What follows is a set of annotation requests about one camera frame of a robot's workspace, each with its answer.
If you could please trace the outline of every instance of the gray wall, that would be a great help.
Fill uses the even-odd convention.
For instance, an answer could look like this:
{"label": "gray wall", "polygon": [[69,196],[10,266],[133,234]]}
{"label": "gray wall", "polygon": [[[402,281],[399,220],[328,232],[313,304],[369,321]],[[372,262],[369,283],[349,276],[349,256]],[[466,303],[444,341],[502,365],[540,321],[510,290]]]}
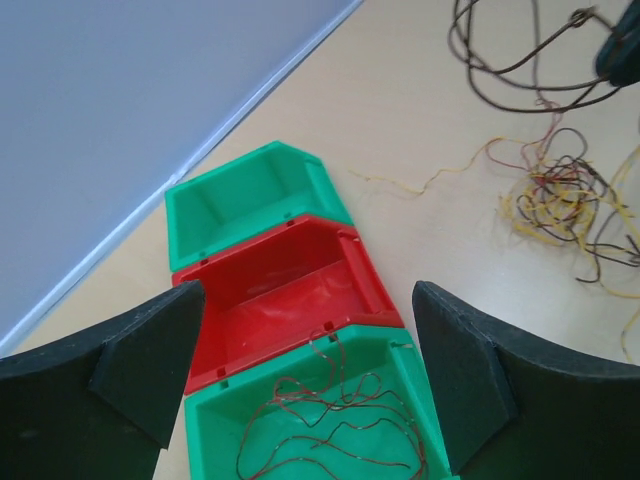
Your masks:
{"label": "gray wall", "polygon": [[0,354],[358,3],[0,2]]}

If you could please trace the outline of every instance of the plastic storage bin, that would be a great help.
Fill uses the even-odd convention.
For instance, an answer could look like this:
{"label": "plastic storage bin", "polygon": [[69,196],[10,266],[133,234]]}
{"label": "plastic storage bin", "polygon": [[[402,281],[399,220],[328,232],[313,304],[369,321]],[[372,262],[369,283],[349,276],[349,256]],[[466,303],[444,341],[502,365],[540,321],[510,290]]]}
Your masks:
{"label": "plastic storage bin", "polygon": [[166,193],[172,272],[309,213],[353,224],[319,158],[270,143]]}
{"label": "plastic storage bin", "polygon": [[353,227],[303,215],[173,275],[200,280],[186,393],[298,347],[314,331],[403,327]]}
{"label": "plastic storage bin", "polygon": [[[428,461],[428,478],[441,480],[452,477],[444,442],[438,424],[429,380],[422,359],[404,329],[350,326],[336,332],[346,352],[345,386],[353,392],[363,375],[379,376],[381,392],[392,390],[416,420]],[[323,337],[314,345],[339,364],[340,345],[333,338]],[[282,377],[303,381],[312,390],[323,389],[328,382],[330,367],[310,345],[305,345],[264,364],[253,367],[224,382],[211,385],[185,400],[187,440],[191,476],[194,480],[237,479],[236,461],[245,429],[258,408],[271,400],[274,383]],[[361,392],[371,394],[376,382],[364,382]],[[324,394],[327,398],[340,396],[337,380]],[[381,396],[376,404],[399,408],[390,395]],[[289,405],[295,409],[295,403]],[[313,417],[313,405],[305,405],[303,413]],[[322,408],[316,409],[321,414]],[[364,426],[380,417],[392,418],[379,408],[350,408],[327,415],[312,429],[277,406],[263,409],[256,416],[246,437],[239,468],[243,478],[251,478],[267,462],[275,447],[287,438],[307,434],[327,438],[340,422]],[[313,442],[294,440],[277,449],[273,463],[288,458],[312,458],[322,462],[338,478],[406,480],[416,473],[419,461],[401,432],[380,424],[367,431],[355,432],[344,428],[335,432],[335,443],[362,457],[379,460],[403,460],[411,469],[381,467],[347,457],[327,446],[311,448]],[[311,462],[293,461],[260,478],[281,480],[326,480],[331,478],[322,468]]]}

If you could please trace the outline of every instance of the green plastic bin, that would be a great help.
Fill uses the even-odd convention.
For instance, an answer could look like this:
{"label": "green plastic bin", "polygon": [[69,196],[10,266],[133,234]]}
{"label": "green plastic bin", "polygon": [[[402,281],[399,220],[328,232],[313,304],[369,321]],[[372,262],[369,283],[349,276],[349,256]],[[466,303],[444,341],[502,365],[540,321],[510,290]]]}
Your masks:
{"label": "green plastic bin", "polygon": [[[398,328],[350,326],[339,330],[337,336],[347,352],[347,390],[355,391],[365,373],[379,375],[382,380],[381,391],[395,391],[418,424],[427,452],[428,478],[458,478],[450,473],[429,380],[409,333]],[[323,337],[314,345],[339,362],[339,343],[334,339]],[[328,363],[314,353],[310,345],[305,345],[188,397],[185,400],[185,415],[192,479],[238,479],[236,460],[245,428],[258,407],[272,398],[276,381],[292,376],[307,387],[319,390],[327,385],[330,370]],[[364,385],[363,393],[373,393],[367,391],[366,382]],[[340,384],[336,381],[323,398],[337,399],[339,395]],[[375,402],[398,406],[397,400],[391,396],[381,396]],[[307,413],[315,418],[314,413],[319,416],[320,410],[309,410]],[[381,410],[350,408],[335,415],[335,418],[325,417],[311,429],[312,434],[326,438],[341,421],[360,426],[371,424],[381,417]],[[240,460],[242,478],[251,478],[282,440],[304,434],[305,428],[301,421],[279,407],[263,410],[254,421],[244,446]],[[338,478],[349,480],[406,480],[418,470],[419,461],[415,451],[402,432],[390,425],[381,424],[366,432],[345,428],[336,433],[333,439],[348,443],[349,448],[356,448],[357,454],[363,457],[384,461],[403,459],[409,464],[413,459],[414,463],[410,470],[405,467],[382,467],[347,457],[326,446],[311,448],[310,442],[294,440],[277,449],[273,464],[288,458],[312,457],[323,462]],[[316,464],[294,461],[260,478],[327,480],[331,477]],[[427,478],[426,473],[420,478]]]}
{"label": "green plastic bin", "polygon": [[273,142],[165,195],[177,272],[302,214],[353,225],[322,161]]}

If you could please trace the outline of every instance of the wire bundle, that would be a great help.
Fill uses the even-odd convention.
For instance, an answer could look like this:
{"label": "wire bundle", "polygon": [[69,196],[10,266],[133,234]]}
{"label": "wire bundle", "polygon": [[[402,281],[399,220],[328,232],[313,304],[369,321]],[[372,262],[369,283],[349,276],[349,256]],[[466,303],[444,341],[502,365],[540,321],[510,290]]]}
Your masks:
{"label": "wire bundle", "polygon": [[[345,364],[347,355],[344,346],[340,343],[340,340],[334,333],[330,333],[329,336],[335,342],[337,342],[340,349],[340,362],[339,365],[321,350],[314,345],[314,335],[311,335],[309,344],[313,348],[314,352],[320,356],[331,366],[329,374],[329,380],[327,385],[320,390],[312,390],[305,386],[299,380],[292,377],[283,377],[278,379],[273,387],[273,398],[268,402],[261,405],[251,417],[251,420],[246,426],[238,456],[236,459],[236,473],[238,478],[242,480],[254,480],[262,478],[275,470],[283,467],[284,465],[302,462],[316,465],[318,468],[324,470],[324,472],[332,479],[339,480],[339,478],[331,471],[330,467],[325,465],[322,461],[314,458],[313,452],[315,449],[325,448],[335,451],[337,454],[344,455],[346,457],[355,459],[357,461],[366,462],[369,464],[375,464],[381,467],[392,469],[407,470],[407,477],[410,480],[419,480],[428,478],[428,466],[427,458],[424,448],[424,442],[422,440],[421,433],[417,427],[416,421],[411,415],[411,412],[403,402],[402,398],[393,390],[382,390],[382,379],[379,375],[373,372],[365,373],[359,379],[356,389],[353,392],[348,392],[346,387],[345,378]],[[334,380],[337,370],[339,370],[339,390],[340,394],[337,399],[327,400],[324,397],[334,386]],[[363,393],[365,390],[365,384],[375,384],[372,393]],[[285,386],[293,387],[290,391],[284,392]],[[319,410],[314,412],[314,415],[308,415],[311,420],[301,413],[301,411],[308,411],[305,406],[318,406]],[[302,431],[299,435],[289,436],[280,441],[273,451],[269,455],[265,464],[251,475],[245,476],[241,473],[241,463],[244,450],[246,448],[249,436],[252,431],[256,420],[265,413],[265,410],[271,408],[279,408],[284,412],[290,414],[293,418],[292,421],[295,424],[301,424]],[[312,435],[313,429],[318,425],[326,424],[332,420],[335,422],[335,417],[341,412],[348,409],[376,409],[380,410],[381,416],[374,422],[365,425],[354,425],[348,421],[339,421],[329,435],[321,438],[319,436]],[[374,428],[379,428],[383,425],[391,426],[394,431],[397,432],[397,438],[388,438],[389,444],[397,442],[408,442],[411,450],[415,453],[416,462],[419,465],[418,469],[411,471],[412,467],[407,463],[406,459],[402,461],[382,461],[375,458],[367,458],[357,453],[351,452],[346,448],[338,444],[339,432],[344,430],[352,430],[358,432],[367,432]],[[293,458],[287,458],[275,462],[276,455],[281,451],[282,447],[290,442],[306,443],[308,445],[307,455],[298,455]]]}
{"label": "wire bundle", "polygon": [[[592,98],[593,91],[601,83],[607,81],[607,76],[598,76],[593,80],[577,83],[573,85],[540,85],[538,81],[538,62],[539,54],[549,45],[551,45],[559,37],[570,31],[571,29],[580,28],[583,25],[595,21],[614,38],[617,38],[618,33],[613,25],[602,15],[600,15],[596,7],[582,8],[576,10],[569,19],[558,28],[553,34],[547,37],[545,40],[541,38],[540,32],[540,11],[538,6],[538,0],[531,0],[532,15],[533,15],[533,36],[534,46],[533,49],[524,55],[521,59],[515,63],[496,68],[492,67],[487,60],[485,60],[474,48],[474,19],[475,9],[480,0],[467,0],[466,6],[462,7],[461,0],[455,0],[453,6],[453,21],[449,29],[448,43],[449,49],[452,54],[466,66],[467,81],[473,92],[480,97],[483,101],[488,103],[494,108],[504,110],[507,112],[515,113],[544,113],[544,112],[566,112],[568,110],[574,110],[576,108],[582,108],[589,105],[594,105],[607,98],[615,95],[620,88],[615,88],[608,91],[605,94]],[[524,83],[513,80],[506,76],[509,73],[513,73],[516,70],[531,64],[533,67],[533,78],[531,83]],[[488,95],[486,95],[478,86],[476,76],[477,74],[488,75],[512,88],[519,90],[542,93],[554,93],[554,92],[578,92],[577,96],[571,102],[566,105],[551,105],[545,102],[538,102],[536,108],[523,108],[512,107],[508,105],[500,104]]]}

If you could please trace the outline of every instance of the black object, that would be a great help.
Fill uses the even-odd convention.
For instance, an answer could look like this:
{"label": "black object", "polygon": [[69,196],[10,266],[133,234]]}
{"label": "black object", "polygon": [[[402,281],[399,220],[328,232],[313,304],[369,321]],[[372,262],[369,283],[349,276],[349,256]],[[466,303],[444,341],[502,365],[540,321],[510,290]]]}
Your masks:
{"label": "black object", "polygon": [[640,0],[633,0],[596,57],[596,73],[614,87],[640,81]]}
{"label": "black object", "polygon": [[640,368],[548,342],[432,283],[416,284],[413,308],[453,473],[640,478]]}
{"label": "black object", "polygon": [[0,360],[0,479],[149,480],[169,446],[204,293],[182,284]]}

